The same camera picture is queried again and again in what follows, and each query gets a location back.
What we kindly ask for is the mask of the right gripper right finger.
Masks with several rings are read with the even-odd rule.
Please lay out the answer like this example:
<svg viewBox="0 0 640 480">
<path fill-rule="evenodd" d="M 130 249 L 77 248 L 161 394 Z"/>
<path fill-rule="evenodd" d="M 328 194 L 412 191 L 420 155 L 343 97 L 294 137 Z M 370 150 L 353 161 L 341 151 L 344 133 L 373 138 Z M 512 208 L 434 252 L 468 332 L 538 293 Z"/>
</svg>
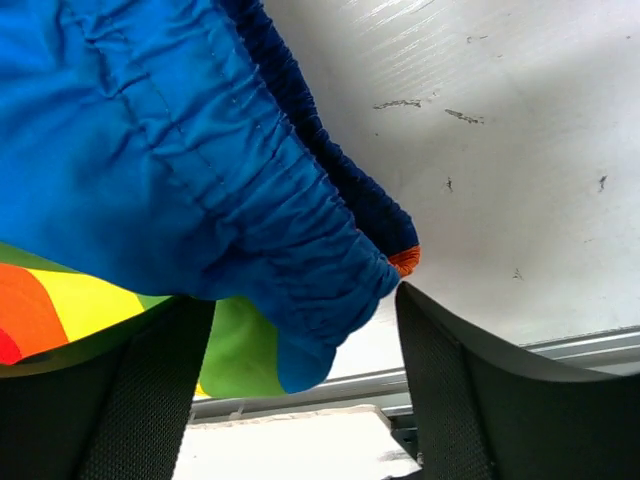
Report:
<svg viewBox="0 0 640 480">
<path fill-rule="evenodd" d="M 397 325 L 423 479 L 635 479 L 639 378 L 503 340 L 409 283 Z"/>
</svg>

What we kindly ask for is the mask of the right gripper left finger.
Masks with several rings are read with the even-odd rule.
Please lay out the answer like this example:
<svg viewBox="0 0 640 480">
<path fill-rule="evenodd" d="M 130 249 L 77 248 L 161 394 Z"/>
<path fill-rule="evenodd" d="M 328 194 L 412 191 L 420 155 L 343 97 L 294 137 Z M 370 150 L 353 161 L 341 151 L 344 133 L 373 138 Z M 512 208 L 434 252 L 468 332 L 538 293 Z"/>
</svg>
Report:
<svg viewBox="0 0 640 480">
<path fill-rule="evenodd" d="M 214 312 L 174 297 L 2 366 L 2 478 L 171 478 Z"/>
</svg>

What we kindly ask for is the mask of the rainbow striped shorts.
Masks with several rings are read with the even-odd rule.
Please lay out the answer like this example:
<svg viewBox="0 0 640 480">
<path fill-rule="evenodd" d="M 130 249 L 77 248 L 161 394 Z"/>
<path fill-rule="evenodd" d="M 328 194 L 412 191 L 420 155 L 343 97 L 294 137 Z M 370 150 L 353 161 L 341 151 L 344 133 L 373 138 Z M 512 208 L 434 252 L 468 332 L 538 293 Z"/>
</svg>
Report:
<svg viewBox="0 0 640 480">
<path fill-rule="evenodd" d="M 261 2 L 2 3 L 4 365 L 186 296 L 198 393 L 299 393 L 420 257 Z"/>
</svg>

